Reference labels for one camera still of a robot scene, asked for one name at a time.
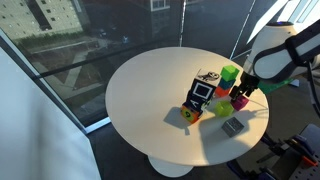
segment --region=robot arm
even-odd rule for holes
[[[279,83],[290,77],[319,67],[320,20],[296,33],[289,22],[271,23],[256,37],[241,75],[241,84],[230,92],[232,101],[240,95],[250,94],[258,88],[260,81]]]

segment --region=cube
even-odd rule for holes
[[[232,88],[232,86],[234,85],[235,82],[236,82],[236,79],[226,81],[223,78],[221,78],[218,86],[220,86],[224,90],[227,90],[227,89]]]
[[[228,134],[229,137],[237,135],[243,128],[243,124],[241,124],[235,117],[228,119],[222,125],[222,129]]]
[[[181,115],[190,123],[195,123],[210,104],[220,79],[221,76],[218,73],[199,70],[181,107]]]
[[[240,95],[236,101],[231,102],[231,105],[233,106],[233,108],[237,111],[240,111],[242,108],[244,108],[247,103],[249,102],[249,99],[247,99],[246,97],[244,97],[243,95]]]
[[[233,65],[229,65],[222,68],[220,75],[225,81],[231,81],[236,79],[238,73],[239,69],[237,69]]]
[[[233,110],[234,109],[229,101],[220,101],[214,107],[215,113],[221,117],[230,116]]]
[[[211,99],[206,100],[206,99],[203,99],[203,98],[199,98],[198,96],[194,96],[192,94],[190,95],[188,93],[187,100],[183,105],[188,107],[188,108],[191,108],[191,109],[193,109],[195,111],[201,111],[205,107],[207,107],[206,104],[209,103],[208,101],[211,101]]]
[[[220,86],[218,86],[216,88],[216,90],[214,91],[214,94],[217,96],[217,97],[224,97],[224,96],[227,96],[230,92],[230,89],[222,89]]]
[[[195,111],[191,108],[188,108],[185,105],[181,106],[180,114],[191,124],[197,122],[202,114],[202,112]]]

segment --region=table pedestal base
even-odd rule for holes
[[[190,172],[193,166],[184,166],[178,164],[172,164],[166,161],[162,161],[159,159],[155,159],[153,157],[148,156],[149,161],[153,168],[160,174],[167,177],[181,177]]]

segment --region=white round table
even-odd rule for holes
[[[212,52],[168,47],[151,50],[124,63],[106,91],[106,108],[118,133],[149,156],[153,167],[168,177],[179,177],[193,166],[227,162],[249,151],[262,137],[269,118],[265,95],[256,90],[249,103],[228,117],[217,117],[214,99],[201,119],[190,124],[180,115],[193,79],[200,69],[221,72],[236,63]],[[223,122],[236,117],[244,129],[230,138]]]

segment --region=green block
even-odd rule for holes
[[[237,69],[233,65],[228,65],[222,68],[220,75],[225,81],[231,81],[236,79],[238,73],[239,69]]]
[[[230,116],[233,110],[234,109],[230,101],[220,101],[214,107],[215,113],[221,117]]]

